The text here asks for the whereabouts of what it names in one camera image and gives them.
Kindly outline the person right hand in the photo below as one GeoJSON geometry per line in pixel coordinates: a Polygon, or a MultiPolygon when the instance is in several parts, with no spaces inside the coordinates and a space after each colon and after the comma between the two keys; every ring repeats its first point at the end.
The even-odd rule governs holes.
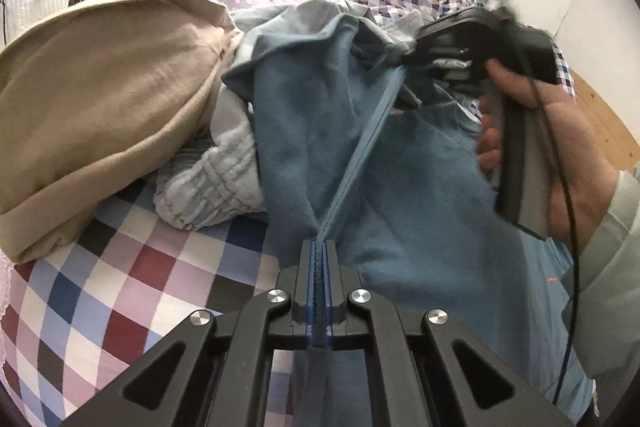
{"type": "Polygon", "coordinates": [[[549,235],[568,246],[575,245],[576,253],[581,253],[608,210],[618,171],[598,147],[589,121],[562,87],[539,80],[530,83],[496,60],[489,60],[486,68],[494,85],[513,100],[529,108],[544,106],[570,190],[576,239],[570,238],[570,221],[558,178],[553,180],[550,193],[549,235]]]}

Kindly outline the person right forearm sleeve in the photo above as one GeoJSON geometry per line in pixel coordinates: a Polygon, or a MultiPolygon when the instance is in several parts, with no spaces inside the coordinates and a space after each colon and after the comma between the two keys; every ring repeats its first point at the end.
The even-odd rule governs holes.
{"type": "Polygon", "coordinates": [[[639,368],[639,180],[622,171],[605,216],[579,257],[576,355],[592,378],[639,368]]]}

